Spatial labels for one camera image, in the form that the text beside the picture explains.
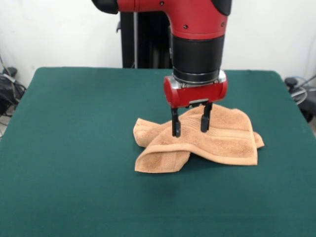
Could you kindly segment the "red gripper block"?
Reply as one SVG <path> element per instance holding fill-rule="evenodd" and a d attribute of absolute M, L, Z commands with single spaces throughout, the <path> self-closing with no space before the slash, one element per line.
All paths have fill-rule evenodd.
<path fill-rule="evenodd" d="M 181 123 L 178 108 L 188 107 L 194 104 L 207 103 L 201 117 L 200 130 L 206 133 L 209 130 L 212 102 L 224 99 L 228 90 L 226 73 L 222 70 L 218 78 L 209 84 L 192 85 L 177 81 L 174 76 L 166 76 L 163 82 L 166 100 L 171 107 L 172 136 L 181 136 Z"/>

